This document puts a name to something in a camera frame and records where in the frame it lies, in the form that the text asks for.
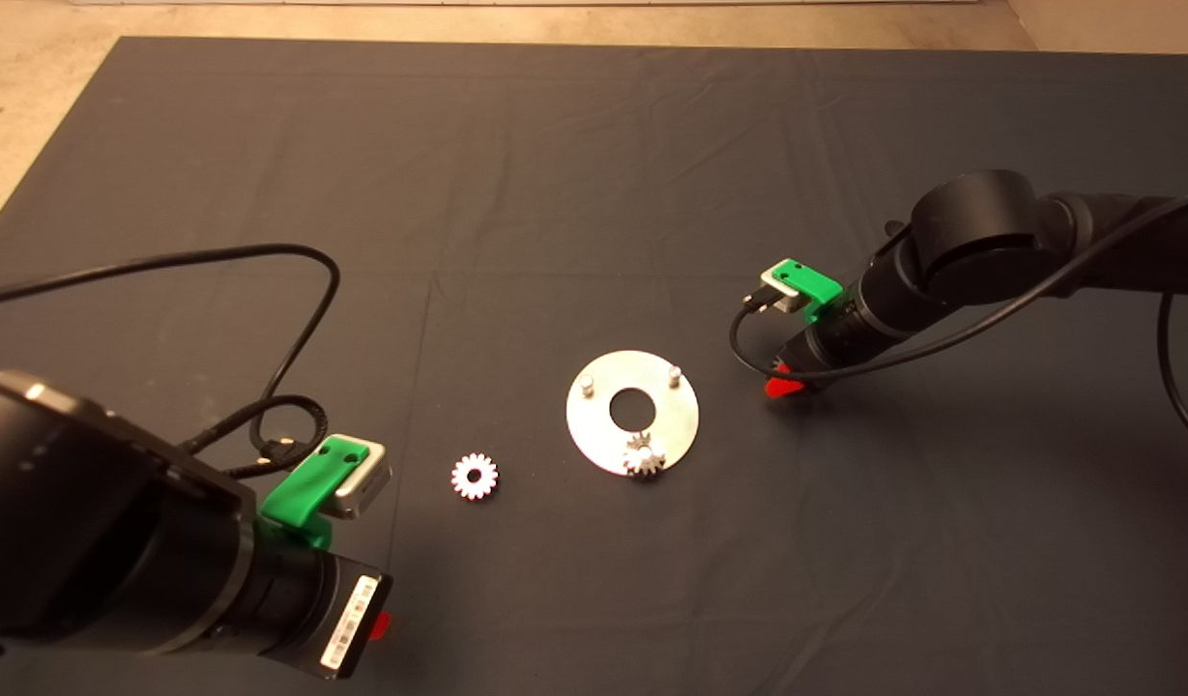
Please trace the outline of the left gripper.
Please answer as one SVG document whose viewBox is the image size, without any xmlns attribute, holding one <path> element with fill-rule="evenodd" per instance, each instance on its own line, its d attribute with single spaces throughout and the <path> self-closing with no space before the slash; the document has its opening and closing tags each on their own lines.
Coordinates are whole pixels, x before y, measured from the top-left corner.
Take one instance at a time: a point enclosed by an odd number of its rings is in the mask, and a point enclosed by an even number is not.
<svg viewBox="0 0 1188 696">
<path fill-rule="evenodd" d="M 386 637 L 393 616 L 383 612 L 393 577 L 380 568 L 334 556 L 333 593 L 321 616 L 318 656 L 312 664 L 321 679 L 336 682 L 355 673 L 365 648 Z"/>
</svg>

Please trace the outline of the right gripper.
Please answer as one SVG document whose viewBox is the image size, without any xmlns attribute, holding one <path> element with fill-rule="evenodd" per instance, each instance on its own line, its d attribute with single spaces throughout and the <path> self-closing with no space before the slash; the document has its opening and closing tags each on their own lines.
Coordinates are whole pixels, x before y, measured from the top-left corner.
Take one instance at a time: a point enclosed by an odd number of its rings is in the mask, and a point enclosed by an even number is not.
<svg viewBox="0 0 1188 696">
<path fill-rule="evenodd" d="M 797 333 L 786 340 L 782 347 L 782 360 L 775 360 L 771 365 L 771 371 L 785 374 L 819 374 L 835 368 L 836 365 L 829 362 L 814 331 Z M 802 380 L 770 377 L 765 382 L 769 399 L 784 399 L 805 391 L 807 385 Z"/>
</svg>

